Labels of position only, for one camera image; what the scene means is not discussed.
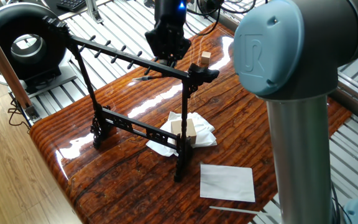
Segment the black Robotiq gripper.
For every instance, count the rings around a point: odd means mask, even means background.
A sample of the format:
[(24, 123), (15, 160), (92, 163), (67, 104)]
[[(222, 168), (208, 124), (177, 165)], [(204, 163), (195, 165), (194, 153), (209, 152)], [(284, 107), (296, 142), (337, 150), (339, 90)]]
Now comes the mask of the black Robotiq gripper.
[[(186, 21), (186, 0), (155, 0), (155, 25), (145, 33), (152, 53), (163, 65), (169, 60), (181, 60), (191, 46), (184, 36), (183, 25)], [(168, 34), (168, 56), (164, 53), (165, 42), (162, 35)]]

